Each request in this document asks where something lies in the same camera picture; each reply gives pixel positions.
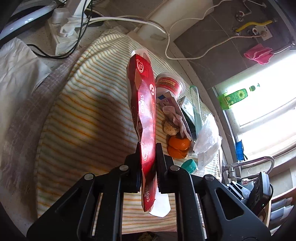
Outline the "clear plastic bag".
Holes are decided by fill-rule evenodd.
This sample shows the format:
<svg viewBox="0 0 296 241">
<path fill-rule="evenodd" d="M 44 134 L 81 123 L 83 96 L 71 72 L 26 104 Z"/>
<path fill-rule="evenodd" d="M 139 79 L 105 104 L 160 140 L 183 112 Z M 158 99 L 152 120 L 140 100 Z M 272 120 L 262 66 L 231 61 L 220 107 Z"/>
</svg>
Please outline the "clear plastic bag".
<svg viewBox="0 0 296 241">
<path fill-rule="evenodd" d="M 222 144 L 222 137 L 213 114 L 208 114 L 198 133 L 198 138 L 193 146 L 197 155 L 198 169 L 203 169 L 215 159 Z"/>
</svg>

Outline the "orange mandarin peel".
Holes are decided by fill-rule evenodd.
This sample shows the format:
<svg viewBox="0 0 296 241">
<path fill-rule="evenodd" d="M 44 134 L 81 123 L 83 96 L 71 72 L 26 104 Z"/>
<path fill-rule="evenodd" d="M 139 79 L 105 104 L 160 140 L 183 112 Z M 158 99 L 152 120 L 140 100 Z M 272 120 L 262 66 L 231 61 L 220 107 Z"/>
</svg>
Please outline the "orange mandarin peel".
<svg viewBox="0 0 296 241">
<path fill-rule="evenodd" d="M 188 138 L 171 136 L 168 141 L 168 154 L 174 159 L 184 159 L 189 152 L 191 141 Z"/>
</svg>

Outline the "clear plastic toothbrush tube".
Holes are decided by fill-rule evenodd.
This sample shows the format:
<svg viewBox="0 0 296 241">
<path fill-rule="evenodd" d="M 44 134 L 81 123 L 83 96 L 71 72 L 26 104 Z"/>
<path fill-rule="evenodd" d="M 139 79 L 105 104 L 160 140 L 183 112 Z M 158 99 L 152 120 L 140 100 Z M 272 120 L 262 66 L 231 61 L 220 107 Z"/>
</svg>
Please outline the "clear plastic toothbrush tube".
<svg viewBox="0 0 296 241">
<path fill-rule="evenodd" d="M 202 121 L 199 92 L 198 92 L 198 88 L 195 85 L 190 86 L 190 94 L 191 94 L 191 101 L 192 101 L 193 112 L 194 112 L 196 136 L 198 138 L 199 132 L 201 131 L 203 126 L 203 121 Z"/>
</svg>

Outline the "white tissue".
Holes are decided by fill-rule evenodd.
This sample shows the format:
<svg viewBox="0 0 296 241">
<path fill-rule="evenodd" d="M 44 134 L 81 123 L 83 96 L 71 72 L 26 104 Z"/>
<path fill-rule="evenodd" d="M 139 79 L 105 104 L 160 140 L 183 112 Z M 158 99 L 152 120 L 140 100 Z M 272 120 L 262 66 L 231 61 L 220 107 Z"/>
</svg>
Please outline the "white tissue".
<svg viewBox="0 0 296 241">
<path fill-rule="evenodd" d="M 173 106 L 164 106 L 163 113 L 175 126 L 180 128 L 180 135 L 182 138 L 186 137 L 188 140 L 192 140 L 192 136 L 188 132 L 182 116 L 177 114 L 176 109 Z"/>
</svg>

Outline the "green white milk carton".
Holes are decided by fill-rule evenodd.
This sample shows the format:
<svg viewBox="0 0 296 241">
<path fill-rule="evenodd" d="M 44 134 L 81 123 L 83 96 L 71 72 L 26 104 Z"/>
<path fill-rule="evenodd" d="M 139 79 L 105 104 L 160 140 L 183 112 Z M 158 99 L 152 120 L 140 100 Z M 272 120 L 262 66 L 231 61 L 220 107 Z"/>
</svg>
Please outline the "green white milk carton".
<svg viewBox="0 0 296 241">
<path fill-rule="evenodd" d="M 191 101 L 188 99 L 188 97 L 183 96 L 182 98 L 178 99 L 178 104 L 187 121 L 191 136 L 195 141 L 197 139 L 197 135 L 196 135 L 196 128 L 195 128 L 193 106 L 191 104 Z"/>
</svg>

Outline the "red white yogurt cup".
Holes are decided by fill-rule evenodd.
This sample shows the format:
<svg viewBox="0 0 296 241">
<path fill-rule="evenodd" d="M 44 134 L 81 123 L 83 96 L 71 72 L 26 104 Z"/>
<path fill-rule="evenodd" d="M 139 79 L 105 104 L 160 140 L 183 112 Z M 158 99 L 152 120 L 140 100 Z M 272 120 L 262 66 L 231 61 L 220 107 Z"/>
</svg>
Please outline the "red white yogurt cup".
<svg viewBox="0 0 296 241">
<path fill-rule="evenodd" d="M 156 93 L 157 97 L 164 95 L 167 92 L 171 93 L 176 100 L 186 90 L 184 80 L 173 73 L 164 72 L 156 77 Z"/>
</svg>

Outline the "red snack wrapper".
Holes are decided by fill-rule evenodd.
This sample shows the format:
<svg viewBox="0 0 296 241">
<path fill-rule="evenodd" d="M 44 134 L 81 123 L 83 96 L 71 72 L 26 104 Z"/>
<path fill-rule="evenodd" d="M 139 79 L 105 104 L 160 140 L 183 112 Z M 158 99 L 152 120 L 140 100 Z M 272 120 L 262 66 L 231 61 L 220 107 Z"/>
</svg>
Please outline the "red snack wrapper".
<svg viewBox="0 0 296 241">
<path fill-rule="evenodd" d="M 156 82 L 146 49 L 132 51 L 126 67 L 128 104 L 139 142 L 142 166 L 142 207 L 163 218 L 171 210 L 168 194 L 161 194 L 156 171 Z"/>
</svg>

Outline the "blue toothpaste tube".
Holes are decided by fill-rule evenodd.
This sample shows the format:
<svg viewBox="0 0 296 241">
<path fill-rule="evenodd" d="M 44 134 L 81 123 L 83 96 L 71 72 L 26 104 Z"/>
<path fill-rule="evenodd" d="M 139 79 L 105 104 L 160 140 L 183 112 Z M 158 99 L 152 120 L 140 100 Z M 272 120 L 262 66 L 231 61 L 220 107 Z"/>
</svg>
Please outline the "blue toothpaste tube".
<svg viewBox="0 0 296 241">
<path fill-rule="evenodd" d="M 181 110 L 179 104 L 177 103 L 175 97 L 171 95 L 171 93 L 168 91 L 159 97 L 156 98 L 156 103 L 161 106 L 162 108 L 164 106 L 172 106 L 175 108 L 176 111 Z"/>
</svg>

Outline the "blue sponge brush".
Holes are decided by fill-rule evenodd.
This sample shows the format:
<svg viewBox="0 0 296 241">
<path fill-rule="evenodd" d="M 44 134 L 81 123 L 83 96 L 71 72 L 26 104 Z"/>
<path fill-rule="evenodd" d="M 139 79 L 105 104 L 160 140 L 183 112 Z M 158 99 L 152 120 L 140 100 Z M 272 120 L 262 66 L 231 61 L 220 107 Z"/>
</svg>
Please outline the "blue sponge brush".
<svg viewBox="0 0 296 241">
<path fill-rule="evenodd" d="M 236 142 L 235 149 L 236 149 L 237 160 L 238 161 L 245 161 L 244 147 L 243 147 L 242 141 Z"/>
</svg>

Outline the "teal bottle cap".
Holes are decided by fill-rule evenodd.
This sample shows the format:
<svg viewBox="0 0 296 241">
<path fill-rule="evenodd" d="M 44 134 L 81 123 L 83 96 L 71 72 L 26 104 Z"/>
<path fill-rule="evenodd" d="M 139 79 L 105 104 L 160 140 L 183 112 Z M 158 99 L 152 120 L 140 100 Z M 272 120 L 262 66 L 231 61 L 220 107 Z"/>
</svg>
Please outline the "teal bottle cap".
<svg viewBox="0 0 296 241">
<path fill-rule="evenodd" d="M 182 163 L 181 167 L 192 175 L 196 174 L 198 171 L 198 165 L 193 159 L 186 160 Z"/>
</svg>

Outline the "pink checked towel underneath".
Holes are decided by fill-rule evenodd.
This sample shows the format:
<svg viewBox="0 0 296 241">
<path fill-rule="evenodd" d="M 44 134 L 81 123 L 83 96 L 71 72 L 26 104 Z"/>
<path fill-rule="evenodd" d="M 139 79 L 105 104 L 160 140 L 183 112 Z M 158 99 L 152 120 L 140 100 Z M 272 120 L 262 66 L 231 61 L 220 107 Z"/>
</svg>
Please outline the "pink checked towel underneath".
<svg viewBox="0 0 296 241">
<path fill-rule="evenodd" d="M 64 60 L 20 105 L 13 116 L 4 139 L 1 159 L 1 186 L 10 194 L 25 198 L 35 194 L 33 172 L 43 125 L 83 51 L 80 48 Z"/>
</svg>

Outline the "green dish soap bottle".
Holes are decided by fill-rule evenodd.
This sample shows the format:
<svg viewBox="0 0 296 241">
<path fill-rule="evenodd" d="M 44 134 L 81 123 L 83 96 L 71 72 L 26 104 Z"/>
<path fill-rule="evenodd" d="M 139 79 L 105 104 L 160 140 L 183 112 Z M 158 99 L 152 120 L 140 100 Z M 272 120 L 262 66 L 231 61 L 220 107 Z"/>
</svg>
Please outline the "green dish soap bottle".
<svg viewBox="0 0 296 241">
<path fill-rule="evenodd" d="M 230 109 L 234 104 L 247 98 L 250 92 L 254 92 L 259 87 L 260 84 L 258 83 L 257 85 L 250 86 L 248 89 L 243 88 L 233 93 L 224 93 L 222 95 L 219 95 L 218 101 L 222 110 Z"/>
</svg>

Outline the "pink rag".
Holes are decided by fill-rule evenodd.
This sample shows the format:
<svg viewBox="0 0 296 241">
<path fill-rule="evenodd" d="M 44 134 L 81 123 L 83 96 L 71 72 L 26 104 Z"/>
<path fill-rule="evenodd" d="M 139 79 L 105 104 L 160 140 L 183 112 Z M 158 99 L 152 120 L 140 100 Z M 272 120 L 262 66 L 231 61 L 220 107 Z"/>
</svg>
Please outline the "pink rag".
<svg viewBox="0 0 296 241">
<path fill-rule="evenodd" d="M 273 56 L 273 49 L 264 47 L 262 44 L 257 44 L 244 53 L 244 57 L 248 60 L 253 60 L 260 65 L 268 64 Z"/>
</svg>

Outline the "white power strip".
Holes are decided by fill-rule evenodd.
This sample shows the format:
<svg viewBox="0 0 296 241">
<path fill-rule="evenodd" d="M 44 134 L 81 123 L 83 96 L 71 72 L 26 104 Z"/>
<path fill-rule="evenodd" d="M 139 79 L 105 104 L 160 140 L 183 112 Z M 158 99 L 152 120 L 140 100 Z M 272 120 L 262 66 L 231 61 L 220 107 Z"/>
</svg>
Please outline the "white power strip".
<svg viewBox="0 0 296 241">
<path fill-rule="evenodd" d="M 46 23 L 46 30 L 56 56 L 66 54 L 78 41 L 75 29 L 86 23 L 86 15 L 79 6 L 56 8 Z"/>
</svg>

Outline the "white cutting board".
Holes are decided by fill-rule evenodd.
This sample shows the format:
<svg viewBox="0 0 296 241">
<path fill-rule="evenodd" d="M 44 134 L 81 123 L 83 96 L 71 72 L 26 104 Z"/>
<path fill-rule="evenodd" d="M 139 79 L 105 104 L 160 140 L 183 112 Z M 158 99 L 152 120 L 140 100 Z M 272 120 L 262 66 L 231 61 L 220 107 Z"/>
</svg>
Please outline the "white cutting board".
<svg viewBox="0 0 296 241">
<path fill-rule="evenodd" d="M 211 6 L 213 2 L 206 0 L 164 1 L 148 19 L 159 23 L 167 30 L 172 28 L 170 37 L 171 40 L 175 40 L 198 21 L 189 18 L 202 18 Z"/>
</svg>

